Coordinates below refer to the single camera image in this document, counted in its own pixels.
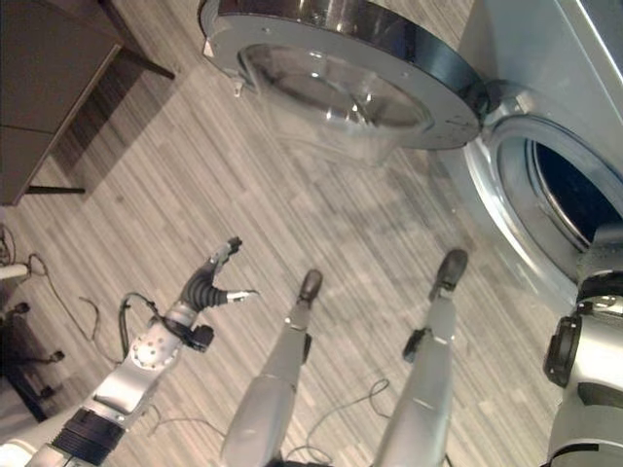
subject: black joint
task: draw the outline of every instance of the black joint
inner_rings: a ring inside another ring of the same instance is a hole
[[[448,252],[437,270],[435,282],[428,294],[431,302],[437,298],[441,289],[452,292],[457,288],[458,282],[467,269],[468,261],[469,255],[465,250],[457,248]]]
[[[317,269],[309,270],[305,279],[303,279],[301,290],[299,290],[299,301],[307,302],[311,305],[318,296],[320,287],[322,287],[322,272]]]
[[[62,352],[62,350],[57,350],[55,353],[50,355],[50,361],[52,363],[60,362],[64,358],[65,358],[65,354]]]
[[[242,246],[242,240],[240,240],[239,236],[230,238],[227,242],[230,244],[230,248],[232,249],[232,251],[230,252],[230,255],[236,254],[240,250],[240,247]]]
[[[577,384],[577,395],[585,406],[623,409],[623,392],[604,384],[580,382]]]
[[[214,287],[213,281],[213,270],[199,269],[184,287],[181,300],[195,311],[201,311],[209,306],[226,304],[227,292]]]
[[[186,342],[188,337],[191,335],[191,329],[188,326],[166,317],[163,317],[162,320],[166,330],[183,342]]]
[[[188,338],[187,344],[190,345],[193,350],[205,352],[213,340],[214,330],[209,326],[200,325],[193,330],[193,333]]]
[[[308,362],[308,357],[310,356],[310,350],[312,350],[312,342],[313,337],[309,334],[305,334],[305,344],[303,347],[303,365]]]
[[[30,305],[26,302],[20,302],[15,306],[15,308],[13,308],[13,311],[16,314],[26,314],[28,311],[30,311]]]
[[[124,429],[98,414],[79,409],[71,417],[52,446],[92,465],[100,465],[121,438]]]
[[[405,344],[405,348],[402,350],[402,358],[405,362],[413,363],[416,361],[418,345],[425,335],[426,329],[416,329],[409,337],[409,340]]]
[[[623,272],[610,272],[589,277],[579,286],[576,303],[593,297],[618,295],[623,297]]]
[[[560,387],[567,387],[581,333],[582,318],[565,316],[559,321],[556,334],[549,343],[543,372],[550,381]]]

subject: black cable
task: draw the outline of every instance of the black cable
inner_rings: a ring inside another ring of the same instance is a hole
[[[176,417],[176,418],[166,418],[163,420],[163,416],[156,406],[152,404],[149,407],[154,410],[154,412],[156,413],[156,417],[158,419],[156,420],[156,424],[152,427],[152,429],[149,430],[149,433],[147,433],[147,438],[151,438],[152,436],[154,436],[154,434],[156,434],[156,430],[158,430],[158,428],[160,428],[161,426],[167,423],[177,423],[177,422],[182,422],[182,421],[201,423],[209,427],[214,432],[218,433],[221,436],[221,438],[225,438],[225,433],[219,430],[218,428],[216,428],[212,423],[207,421],[205,418],[181,416],[181,417]]]
[[[122,348],[122,351],[124,352],[124,358],[128,356],[128,352],[129,352],[128,323],[126,321],[126,311],[129,308],[131,308],[131,306],[129,305],[129,300],[133,297],[140,299],[145,305],[147,305],[147,307],[152,312],[156,320],[161,322],[163,326],[165,326],[165,328],[170,333],[172,333],[177,338],[179,338],[181,341],[186,343],[187,337],[175,331],[173,328],[169,326],[169,324],[166,322],[165,317],[160,314],[154,302],[149,300],[147,297],[139,294],[138,292],[129,292],[125,294],[124,297],[122,298],[121,303],[119,305],[119,313],[118,313],[119,336],[121,338],[121,348]]]
[[[27,363],[39,363],[41,365],[50,365],[52,363],[57,363],[65,358],[65,355],[61,352],[55,352],[50,355],[48,358],[38,358],[38,357],[20,357],[20,358],[9,358],[9,363],[12,365],[24,365]]]
[[[118,321],[119,321],[119,336],[121,338],[121,349],[124,354],[124,358],[128,356],[129,352],[129,337],[128,337],[128,323],[126,321],[126,311],[130,308],[129,300],[132,298],[137,298],[141,302],[143,302],[150,309],[152,314],[158,319],[162,321],[162,317],[156,308],[156,304],[149,300],[147,297],[139,294],[138,292],[129,292],[124,295],[119,304],[119,312],[118,312]]]
[[[39,263],[39,266],[40,266],[41,270],[37,270],[37,269],[34,268],[34,263],[33,263],[34,260],[36,260]],[[85,297],[78,297],[78,300],[80,300],[82,302],[85,302],[85,303],[87,303],[87,304],[92,306],[93,314],[95,316],[95,322],[93,324],[92,331],[90,333],[88,333],[80,325],[80,323],[76,319],[76,316],[74,316],[74,314],[71,312],[71,310],[69,309],[69,307],[67,306],[65,301],[62,299],[62,297],[60,296],[60,294],[56,290],[55,284],[52,281],[52,277],[50,275],[50,270],[48,269],[48,265],[43,260],[43,258],[41,258],[41,256],[39,256],[38,253],[31,253],[30,255],[28,255],[28,259],[26,261],[26,267],[28,268],[28,276],[23,281],[28,280],[33,275],[34,276],[39,276],[39,277],[45,277],[47,279],[47,281],[48,281],[48,285],[50,286],[50,290],[52,291],[53,295],[58,300],[58,303],[63,308],[63,310],[65,311],[67,316],[69,316],[69,318],[74,323],[76,328],[78,328],[78,331],[80,332],[82,337],[85,339],[85,341],[92,343],[93,346],[95,347],[95,350],[97,350],[97,353],[99,353],[108,362],[110,362],[112,364],[115,364],[115,365],[121,363],[120,361],[110,357],[106,353],[106,351],[104,349],[102,349],[101,346],[99,345],[99,342],[97,340],[97,334],[99,332],[99,325],[100,325],[100,322],[101,322],[101,313],[100,313],[99,308],[97,307],[97,305],[90,299],[87,299]]]
[[[376,406],[374,405],[372,401],[372,399],[381,394],[383,391],[385,391],[387,388],[389,387],[389,380],[384,377],[382,379],[379,379],[378,381],[376,381],[371,387],[370,390],[368,391],[368,393],[363,396],[363,397],[359,397],[358,399],[355,399],[354,401],[348,402],[346,404],[341,404],[338,407],[335,407],[333,409],[331,409],[329,412],[327,412],[325,415],[323,415],[314,425],[313,427],[310,429],[310,431],[308,432],[306,438],[305,438],[305,444],[301,445],[301,446],[297,446],[296,448],[292,449],[291,451],[289,451],[286,455],[285,455],[285,460],[289,460],[290,456],[294,453],[294,452],[298,452],[299,450],[303,450],[306,449],[308,454],[311,456],[311,458],[316,461],[319,462],[321,464],[326,464],[326,465],[330,465],[333,463],[333,457],[331,457],[329,454],[327,454],[324,450],[319,449],[315,446],[312,446],[311,444],[311,439],[313,436],[313,433],[315,433],[315,431],[320,427],[320,425],[322,425],[322,423],[324,423],[324,421],[331,415],[333,415],[334,413],[337,413],[339,411],[342,411],[344,409],[347,409],[349,407],[352,407],[356,404],[359,404],[360,402],[363,401],[370,401],[370,407],[372,408],[372,410],[379,416],[383,416],[388,418],[388,416],[384,413],[381,413],[377,410]],[[319,452],[321,455],[323,455],[325,458],[322,459],[318,456],[315,455],[316,452]]]

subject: laminate floor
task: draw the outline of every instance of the laminate floor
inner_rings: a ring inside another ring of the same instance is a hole
[[[391,386],[377,403],[390,412],[409,372],[402,346],[421,324],[445,252],[461,246],[471,263],[456,292],[448,453],[456,467],[540,465],[559,400],[541,372],[557,315],[521,288],[479,234],[435,155],[398,151],[374,169],[288,157],[257,97],[235,98],[232,83],[202,59],[196,1],[115,3],[145,52],[174,69],[176,80],[145,72],[106,115],[122,88],[117,75],[107,77],[36,180],[84,185],[88,193],[26,197],[5,210],[4,221],[21,260],[33,251],[45,258],[83,327],[92,325],[92,312],[77,298],[100,306],[99,341],[116,356],[125,292],[165,308],[208,254],[231,235],[242,238],[218,284],[262,296],[204,314],[216,339],[206,354],[185,351],[163,382],[154,400],[163,417],[204,417],[226,429],[311,267],[324,272],[325,283],[284,451],[381,377]],[[470,7],[468,0],[385,3],[453,47]],[[56,406],[79,403],[112,366],[80,337],[44,279],[22,284],[12,303],[21,300],[33,308],[28,320],[42,345],[67,354],[46,369],[62,383]],[[148,317],[138,305],[131,331]],[[216,465],[221,440],[208,427],[170,423],[148,437],[154,422],[147,412],[109,465]],[[336,466],[364,467],[385,423],[359,404],[332,415],[311,441]],[[299,454],[294,458],[309,459]]]

